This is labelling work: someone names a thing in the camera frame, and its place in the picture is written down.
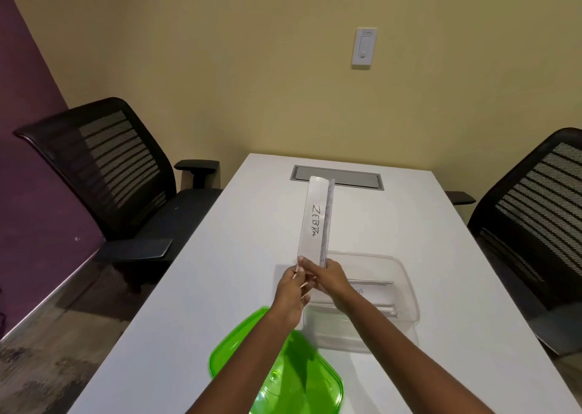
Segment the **table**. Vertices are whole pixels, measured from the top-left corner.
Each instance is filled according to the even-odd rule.
[[[307,183],[295,164],[380,173],[384,191],[337,186],[329,249],[399,258],[421,348],[497,414],[580,413],[555,367],[431,172],[251,154],[79,396],[70,414],[183,414],[208,358],[274,295],[297,254]],[[370,354],[321,350],[342,413],[409,412]]]

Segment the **person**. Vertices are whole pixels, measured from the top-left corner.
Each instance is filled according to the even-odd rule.
[[[327,259],[326,268],[321,268],[300,256],[297,264],[298,273],[295,266],[285,271],[271,308],[186,414],[248,413],[285,339],[299,323],[313,287],[330,295],[350,318],[414,414],[492,414],[361,296],[339,263]]]

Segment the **hand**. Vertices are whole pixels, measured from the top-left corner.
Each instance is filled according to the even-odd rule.
[[[271,311],[279,321],[282,321],[289,332],[301,320],[303,307],[309,303],[310,296],[306,294],[315,285],[313,281],[305,284],[305,272],[295,274],[295,266],[289,267],[277,285],[275,300]]]
[[[306,257],[297,258],[297,264],[303,267],[310,282],[314,282],[315,288],[329,295],[333,304],[342,312],[346,313],[350,302],[360,297],[360,294],[350,285],[343,272],[342,266],[333,259],[327,259],[326,268],[321,268]]]

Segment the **left hand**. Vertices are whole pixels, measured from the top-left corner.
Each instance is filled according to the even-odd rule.
[[[285,328],[291,331],[301,320],[303,307],[309,303],[310,296],[306,294],[315,285],[313,281],[305,283],[305,272],[299,271],[295,278],[295,266],[289,267],[277,285],[275,300],[271,311],[276,314]]]

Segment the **forearm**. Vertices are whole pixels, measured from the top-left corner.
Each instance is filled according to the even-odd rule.
[[[281,318],[268,311],[187,414],[247,414],[288,335]]]
[[[415,414],[492,413],[357,293],[346,314]]]

